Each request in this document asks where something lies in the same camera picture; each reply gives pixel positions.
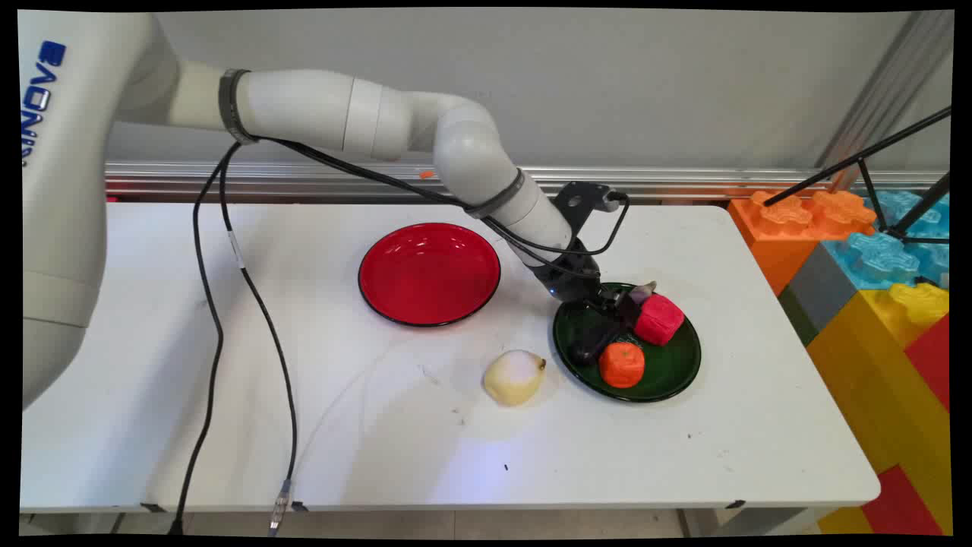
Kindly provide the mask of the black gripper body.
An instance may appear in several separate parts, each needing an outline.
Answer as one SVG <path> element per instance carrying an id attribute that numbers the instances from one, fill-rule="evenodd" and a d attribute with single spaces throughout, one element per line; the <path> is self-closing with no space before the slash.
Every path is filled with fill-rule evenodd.
<path id="1" fill-rule="evenodd" d="M 600 267 L 590 254 L 563 253 L 552 264 L 539 264 L 529 270 L 560 302 L 594 302 L 600 298 Z"/>

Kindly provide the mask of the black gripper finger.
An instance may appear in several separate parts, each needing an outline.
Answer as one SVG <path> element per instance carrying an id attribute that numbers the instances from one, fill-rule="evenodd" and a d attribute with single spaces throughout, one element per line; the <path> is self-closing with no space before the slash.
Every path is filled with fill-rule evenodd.
<path id="1" fill-rule="evenodd" d="M 635 327 L 645 304 L 645 285 L 601 284 L 601 299 L 619 299 L 618 311 L 624 327 Z"/>
<path id="2" fill-rule="evenodd" d="M 621 325 L 619 299 L 586 299 L 583 302 L 583 332 L 617 329 Z"/>

